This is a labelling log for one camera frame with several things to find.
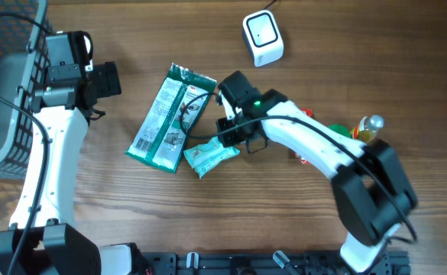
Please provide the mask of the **red stick sachet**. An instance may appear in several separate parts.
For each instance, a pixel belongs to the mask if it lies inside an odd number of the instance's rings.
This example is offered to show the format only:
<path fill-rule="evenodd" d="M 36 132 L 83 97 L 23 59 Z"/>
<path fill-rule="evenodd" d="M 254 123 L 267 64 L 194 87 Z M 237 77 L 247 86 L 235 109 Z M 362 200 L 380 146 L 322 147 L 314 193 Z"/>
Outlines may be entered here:
<path fill-rule="evenodd" d="M 301 111 L 303 113 L 305 113 L 308 117 L 314 118 L 313 111 L 311 109 L 302 108 Z M 302 164 L 309 164 L 309 161 L 306 160 L 305 158 L 303 158 L 302 156 L 300 156 L 298 153 L 295 153 L 295 157 L 296 157 L 296 159 L 300 159 L 300 162 Z"/>

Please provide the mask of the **green lidded jar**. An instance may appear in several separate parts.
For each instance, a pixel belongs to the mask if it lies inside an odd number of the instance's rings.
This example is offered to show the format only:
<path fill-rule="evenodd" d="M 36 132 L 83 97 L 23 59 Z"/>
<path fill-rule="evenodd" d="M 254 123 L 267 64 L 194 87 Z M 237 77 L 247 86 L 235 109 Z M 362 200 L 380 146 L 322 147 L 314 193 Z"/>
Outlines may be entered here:
<path fill-rule="evenodd" d="M 349 130 L 343 125 L 338 125 L 338 124 L 330 125 L 329 129 L 331 129 L 332 131 L 334 131 L 344 137 L 347 137 L 347 138 L 351 137 Z"/>

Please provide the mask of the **yellow dish soap bottle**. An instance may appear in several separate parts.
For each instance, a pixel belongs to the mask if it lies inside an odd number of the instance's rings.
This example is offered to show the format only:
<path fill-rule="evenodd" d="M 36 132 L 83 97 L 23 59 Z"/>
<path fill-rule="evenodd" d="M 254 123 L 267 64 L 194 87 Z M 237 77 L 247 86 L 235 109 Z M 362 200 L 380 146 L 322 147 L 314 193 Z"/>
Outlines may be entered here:
<path fill-rule="evenodd" d="M 351 138 L 369 143 L 384 127 L 384 119 L 380 115 L 364 116 L 358 125 L 349 131 Z"/>

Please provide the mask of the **green 3M package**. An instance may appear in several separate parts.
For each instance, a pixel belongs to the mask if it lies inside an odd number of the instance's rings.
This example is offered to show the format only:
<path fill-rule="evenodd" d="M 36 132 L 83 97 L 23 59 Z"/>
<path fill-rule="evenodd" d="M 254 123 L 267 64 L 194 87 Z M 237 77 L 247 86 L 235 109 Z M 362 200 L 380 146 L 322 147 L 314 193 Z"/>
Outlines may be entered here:
<path fill-rule="evenodd" d="M 217 81 L 185 67 L 171 65 L 157 96 L 125 154 L 169 173 L 177 171 L 186 135 L 199 119 Z"/>

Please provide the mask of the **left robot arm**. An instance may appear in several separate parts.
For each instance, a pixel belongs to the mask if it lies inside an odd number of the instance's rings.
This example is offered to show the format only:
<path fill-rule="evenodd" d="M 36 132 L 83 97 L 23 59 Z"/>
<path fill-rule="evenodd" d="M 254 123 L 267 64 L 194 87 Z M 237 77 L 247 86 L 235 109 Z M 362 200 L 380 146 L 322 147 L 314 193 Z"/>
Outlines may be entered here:
<path fill-rule="evenodd" d="M 31 93 L 31 154 L 21 198 L 0 231 L 3 274 L 100 274 L 99 248 L 75 228 L 73 197 L 80 148 L 100 98 L 121 94 L 115 63 L 92 65 L 90 34 L 46 37 L 49 63 Z"/>

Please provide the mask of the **teal snack packet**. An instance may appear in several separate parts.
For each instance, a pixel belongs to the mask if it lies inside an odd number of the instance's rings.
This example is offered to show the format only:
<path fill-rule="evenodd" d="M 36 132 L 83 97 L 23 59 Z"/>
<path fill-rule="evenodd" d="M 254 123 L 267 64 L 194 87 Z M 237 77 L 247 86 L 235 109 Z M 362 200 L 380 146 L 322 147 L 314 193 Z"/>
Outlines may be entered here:
<path fill-rule="evenodd" d="M 213 137 L 206 144 L 186 149 L 183 154 L 189 165 L 198 173 L 199 178 L 203 178 L 222 161 L 238 156 L 240 150 L 235 147 L 224 147 L 217 137 Z"/>

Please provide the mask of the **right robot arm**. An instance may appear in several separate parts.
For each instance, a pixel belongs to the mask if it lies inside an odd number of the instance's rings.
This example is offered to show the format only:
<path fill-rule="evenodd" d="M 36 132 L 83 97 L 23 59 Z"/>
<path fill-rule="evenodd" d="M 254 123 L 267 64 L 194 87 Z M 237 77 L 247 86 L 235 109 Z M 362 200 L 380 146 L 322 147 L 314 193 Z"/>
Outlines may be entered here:
<path fill-rule="evenodd" d="M 224 146 L 257 137 L 288 147 L 317 168 L 332 185 L 338 215 L 348 231 L 339 256 L 354 273 L 373 269 L 401 225 L 417 235 L 407 216 L 418 199 L 395 150 L 345 137 L 307 116 L 275 89 L 261 93 L 237 70 L 219 85 L 217 121 Z"/>

